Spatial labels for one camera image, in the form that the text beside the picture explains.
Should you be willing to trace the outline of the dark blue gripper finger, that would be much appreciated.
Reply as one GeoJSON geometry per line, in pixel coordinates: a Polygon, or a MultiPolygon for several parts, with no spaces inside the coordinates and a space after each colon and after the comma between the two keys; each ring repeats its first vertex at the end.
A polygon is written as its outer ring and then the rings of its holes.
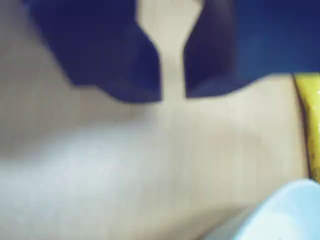
{"type": "Polygon", "coordinates": [[[134,0],[26,0],[42,40],[69,80],[125,103],[162,98],[158,52],[134,0]]]}
{"type": "Polygon", "coordinates": [[[187,98],[320,70],[317,0],[205,0],[183,50],[187,98]]]}

